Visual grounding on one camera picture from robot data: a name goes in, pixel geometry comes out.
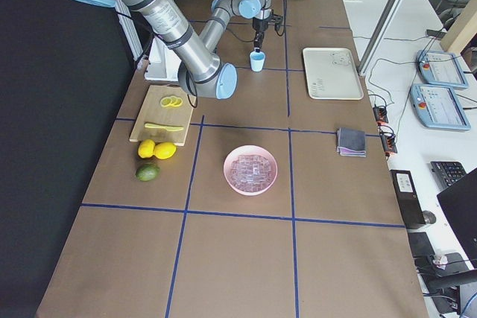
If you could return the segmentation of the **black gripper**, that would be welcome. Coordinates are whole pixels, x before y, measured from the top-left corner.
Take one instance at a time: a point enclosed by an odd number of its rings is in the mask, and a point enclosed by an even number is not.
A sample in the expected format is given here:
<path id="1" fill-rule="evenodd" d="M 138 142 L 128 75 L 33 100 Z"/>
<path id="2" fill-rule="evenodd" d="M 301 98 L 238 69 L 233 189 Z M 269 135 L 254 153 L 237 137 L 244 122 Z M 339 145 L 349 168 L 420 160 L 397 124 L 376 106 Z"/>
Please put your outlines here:
<path id="1" fill-rule="evenodd" d="M 262 48 L 263 40 L 265 35 L 263 34 L 268 29 L 268 19 L 258 19 L 253 18 L 253 29 L 256 32 L 254 40 L 253 40 L 253 47 L 254 48 Z"/>

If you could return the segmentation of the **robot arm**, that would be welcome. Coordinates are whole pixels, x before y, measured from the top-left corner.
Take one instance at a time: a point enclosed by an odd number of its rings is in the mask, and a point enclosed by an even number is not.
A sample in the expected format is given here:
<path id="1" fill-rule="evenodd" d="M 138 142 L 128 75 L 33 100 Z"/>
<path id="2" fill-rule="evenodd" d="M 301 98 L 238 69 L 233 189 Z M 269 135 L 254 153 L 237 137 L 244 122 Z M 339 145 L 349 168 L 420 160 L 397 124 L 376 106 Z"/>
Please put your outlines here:
<path id="1" fill-rule="evenodd" d="M 101 7 L 114 7 L 117 0 L 75 0 Z M 216 45 L 230 19 L 252 19 L 259 36 L 274 13 L 271 0 L 214 0 L 212 15 L 200 34 L 175 4 L 174 0 L 122 0 L 139 12 L 153 33 L 181 60 L 178 83 L 189 95 L 227 99 L 236 90 L 238 75 L 234 65 L 224 63 L 215 53 Z"/>

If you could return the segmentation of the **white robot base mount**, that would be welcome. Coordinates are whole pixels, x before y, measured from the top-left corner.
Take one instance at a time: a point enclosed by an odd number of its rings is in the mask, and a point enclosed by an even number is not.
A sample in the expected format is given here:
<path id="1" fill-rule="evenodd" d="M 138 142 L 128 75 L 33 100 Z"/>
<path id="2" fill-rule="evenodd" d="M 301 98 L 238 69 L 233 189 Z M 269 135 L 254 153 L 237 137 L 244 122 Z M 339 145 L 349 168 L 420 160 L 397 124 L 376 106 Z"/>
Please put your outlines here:
<path id="1" fill-rule="evenodd" d="M 149 55 L 142 56 L 136 65 L 136 70 L 145 70 L 146 80 L 176 83 L 181 59 L 174 51 L 184 44 L 184 41 L 178 40 L 169 48 L 157 35 L 152 34 Z"/>

